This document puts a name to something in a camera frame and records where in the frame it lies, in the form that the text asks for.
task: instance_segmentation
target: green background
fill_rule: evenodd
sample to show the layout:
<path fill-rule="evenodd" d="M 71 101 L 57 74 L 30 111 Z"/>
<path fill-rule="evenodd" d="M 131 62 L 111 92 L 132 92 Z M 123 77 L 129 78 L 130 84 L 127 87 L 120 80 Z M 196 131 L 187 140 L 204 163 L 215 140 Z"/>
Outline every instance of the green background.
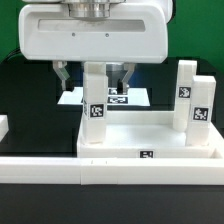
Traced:
<path fill-rule="evenodd" d="M 176 0 L 177 14 L 168 24 L 169 56 L 198 57 L 224 72 L 224 1 Z M 22 0 L 0 1 L 0 60 L 18 44 Z"/>

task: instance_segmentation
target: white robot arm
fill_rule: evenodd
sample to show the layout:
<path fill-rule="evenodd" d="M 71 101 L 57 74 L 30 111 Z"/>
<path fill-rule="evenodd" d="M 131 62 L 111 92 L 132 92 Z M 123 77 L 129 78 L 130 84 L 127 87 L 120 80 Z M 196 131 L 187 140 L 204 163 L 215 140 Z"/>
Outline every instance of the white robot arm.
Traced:
<path fill-rule="evenodd" d="M 26 0 L 19 17 L 28 59 L 161 63 L 172 0 Z"/>

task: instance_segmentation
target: white base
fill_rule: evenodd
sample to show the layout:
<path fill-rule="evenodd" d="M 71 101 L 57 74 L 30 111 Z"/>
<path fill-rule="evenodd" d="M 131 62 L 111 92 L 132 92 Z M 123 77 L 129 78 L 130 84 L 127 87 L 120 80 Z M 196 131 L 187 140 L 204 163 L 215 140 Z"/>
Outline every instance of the white base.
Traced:
<path fill-rule="evenodd" d="M 166 131 L 170 130 L 170 126 L 166 122 L 173 117 L 173 112 L 150 112 L 148 117 L 150 119 L 147 118 L 149 112 L 146 112 L 145 116 L 139 116 L 141 119 L 137 121 L 134 118 L 139 112 L 136 114 L 135 112 L 128 113 L 130 113 L 129 116 L 123 112 L 120 117 L 109 113 L 108 119 L 113 121 L 113 124 L 119 124 L 121 118 L 123 124 L 129 121 L 132 125 L 132 131 L 137 121 L 140 122 L 138 125 L 142 127 L 144 123 L 153 123 L 153 121 L 158 126 L 161 125 L 160 128 L 164 126 L 164 129 L 161 128 L 163 133 L 157 132 L 157 134 L 164 135 Z M 189 153 L 187 153 L 187 148 L 181 149 L 182 139 L 183 134 L 177 134 L 178 147 L 175 150 L 180 151 L 177 150 L 176 154 L 173 153 L 172 156 L 170 156 L 172 147 L 166 149 L 165 145 L 162 144 L 165 142 L 174 144 L 175 140 L 169 140 L 169 138 L 159 140 L 162 147 L 157 148 L 155 159 L 0 157 L 0 183 L 224 185 L 224 141 L 214 126 L 211 126 L 210 145 L 208 147 L 189 148 Z M 166 149 L 168 153 L 163 152 L 162 148 Z M 178 157 L 177 155 L 181 155 L 182 158 L 168 158 Z"/>
<path fill-rule="evenodd" d="M 212 158 L 223 139 L 211 125 L 208 146 L 185 146 L 186 134 L 172 128 L 174 112 L 108 111 L 103 143 L 86 144 L 82 123 L 77 142 L 79 158 Z"/>
<path fill-rule="evenodd" d="M 9 131 L 8 118 L 6 115 L 0 115 L 0 142 Z"/>

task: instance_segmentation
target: black surface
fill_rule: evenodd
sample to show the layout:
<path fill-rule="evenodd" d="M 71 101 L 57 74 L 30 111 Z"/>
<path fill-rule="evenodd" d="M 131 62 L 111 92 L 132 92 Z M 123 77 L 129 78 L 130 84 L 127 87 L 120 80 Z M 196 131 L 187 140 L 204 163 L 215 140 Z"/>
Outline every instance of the black surface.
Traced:
<path fill-rule="evenodd" d="M 217 80 L 213 123 L 222 131 L 224 76 L 198 62 L 199 74 Z M 69 70 L 81 85 L 80 65 Z M 176 72 L 172 58 L 138 65 L 131 85 L 148 89 L 152 110 L 172 110 Z M 1 155 L 76 156 L 82 108 L 57 106 L 60 94 L 51 63 L 19 58 L 0 67 L 0 114 L 8 115 L 10 126 Z M 224 222 L 223 211 L 224 186 L 0 185 L 0 224 L 217 224 Z"/>

